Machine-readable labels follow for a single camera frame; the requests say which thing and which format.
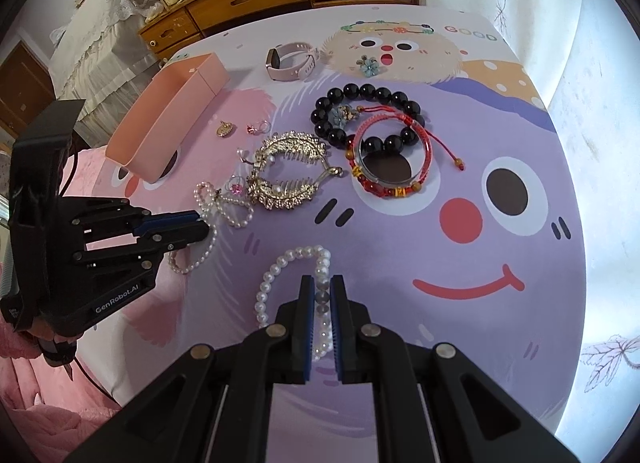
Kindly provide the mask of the pink crystal earring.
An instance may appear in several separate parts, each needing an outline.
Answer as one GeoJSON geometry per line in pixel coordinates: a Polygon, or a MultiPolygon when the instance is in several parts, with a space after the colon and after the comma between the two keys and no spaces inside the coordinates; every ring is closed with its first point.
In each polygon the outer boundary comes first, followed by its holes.
{"type": "Polygon", "coordinates": [[[234,197],[247,197],[247,182],[242,176],[233,175],[227,181],[224,189],[234,197]]]}

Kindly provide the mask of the pink plastic tray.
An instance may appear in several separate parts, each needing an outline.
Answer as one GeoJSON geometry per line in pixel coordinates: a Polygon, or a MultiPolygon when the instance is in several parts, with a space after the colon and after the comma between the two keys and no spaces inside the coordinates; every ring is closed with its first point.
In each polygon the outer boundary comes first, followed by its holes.
{"type": "Polygon", "coordinates": [[[114,131],[105,156],[144,181],[157,181],[229,80],[215,53],[166,64],[114,131]]]}

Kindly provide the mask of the small gold pendant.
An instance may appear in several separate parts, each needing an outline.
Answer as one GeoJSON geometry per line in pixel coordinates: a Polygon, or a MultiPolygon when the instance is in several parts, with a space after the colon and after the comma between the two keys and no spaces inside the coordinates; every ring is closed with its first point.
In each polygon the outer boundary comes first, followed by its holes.
{"type": "Polygon", "coordinates": [[[221,122],[216,129],[216,134],[218,137],[227,138],[231,136],[235,131],[235,125],[230,122],[221,122]]]}

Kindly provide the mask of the gold leaf tiara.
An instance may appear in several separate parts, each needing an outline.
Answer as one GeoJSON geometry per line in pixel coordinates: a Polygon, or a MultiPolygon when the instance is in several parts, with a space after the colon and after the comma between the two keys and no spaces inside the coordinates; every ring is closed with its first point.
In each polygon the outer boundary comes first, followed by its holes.
{"type": "Polygon", "coordinates": [[[344,175],[341,166],[330,164],[328,147],[306,132],[273,134],[253,153],[238,154],[248,167],[248,198],[268,210],[292,210],[311,201],[323,183],[344,175]]]}

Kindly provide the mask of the pink band smartwatch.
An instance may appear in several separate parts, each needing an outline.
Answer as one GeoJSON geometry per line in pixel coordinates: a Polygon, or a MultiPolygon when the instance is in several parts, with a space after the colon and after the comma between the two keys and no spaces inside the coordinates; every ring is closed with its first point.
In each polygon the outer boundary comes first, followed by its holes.
{"type": "Polygon", "coordinates": [[[275,82],[304,80],[317,66],[319,51],[303,41],[288,42],[268,50],[265,68],[275,82]]]}

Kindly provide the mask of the green flower brooch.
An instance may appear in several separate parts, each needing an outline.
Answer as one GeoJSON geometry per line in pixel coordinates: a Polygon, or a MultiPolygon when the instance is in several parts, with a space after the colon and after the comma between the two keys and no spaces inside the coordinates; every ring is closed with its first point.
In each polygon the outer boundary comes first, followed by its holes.
{"type": "Polygon", "coordinates": [[[360,59],[357,61],[357,65],[360,73],[365,78],[378,76],[381,72],[380,62],[378,62],[374,56],[360,56],[360,59]]]}

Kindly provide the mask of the white lace covered furniture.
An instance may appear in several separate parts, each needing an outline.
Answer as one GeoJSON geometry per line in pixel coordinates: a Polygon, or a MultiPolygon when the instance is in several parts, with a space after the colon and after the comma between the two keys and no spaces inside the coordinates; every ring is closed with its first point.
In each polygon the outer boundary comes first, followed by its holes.
{"type": "Polygon", "coordinates": [[[84,102],[75,131],[91,148],[106,144],[158,72],[140,36],[158,0],[84,0],[49,63],[58,100],[84,102]]]}

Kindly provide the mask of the cartoon printed tablecloth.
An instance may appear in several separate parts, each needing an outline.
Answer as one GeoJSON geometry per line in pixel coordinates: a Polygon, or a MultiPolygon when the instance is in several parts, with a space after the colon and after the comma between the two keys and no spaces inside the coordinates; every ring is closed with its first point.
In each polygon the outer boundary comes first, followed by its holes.
{"type": "Polygon", "coordinates": [[[175,54],[215,53],[230,74],[178,152],[169,174],[146,183],[104,160],[96,195],[122,195],[153,212],[194,205],[202,181],[224,188],[248,167],[248,132],[311,132],[316,101],[362,83],[360,56],[382,66],[373,85],[420,105],[434,153],[421,145],[378,166],[400,180],[426,167],[421,190],[381,198],[350,174],[326,181],[292,210],[257,207],[248,225],[218,227],[215,243],[179,255],[190,275],[160,270],[152,292],[87,332],[79,357],[127,402],[189,347],[217,348],[256,329],[255,303],[274,313],[314,270],[278,256],[321,245],[352,299],[406,342],[458,346],[546,428],[558,427],[577,369],[586,277],[578,205],[562,145],[520,60],[477,14],[443,8],[355,6],[309,10],[243,25],[175,54]],[[275,82],[267,52],[303,41],[319,51],[304,80],[275,82]],[[221,138],[221,122],[235,125],[221,138]]]}

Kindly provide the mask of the white floral curtain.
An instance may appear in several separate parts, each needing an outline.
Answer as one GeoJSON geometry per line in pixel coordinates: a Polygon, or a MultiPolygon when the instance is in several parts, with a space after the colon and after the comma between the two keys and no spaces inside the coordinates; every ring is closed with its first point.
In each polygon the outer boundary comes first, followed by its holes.
{"type": "Polygon", "coordinates": [[[558,131],[587,256],[582,350],[639,338],[639,39],[615,0],[420,0],[483,15],[558,131]]]}

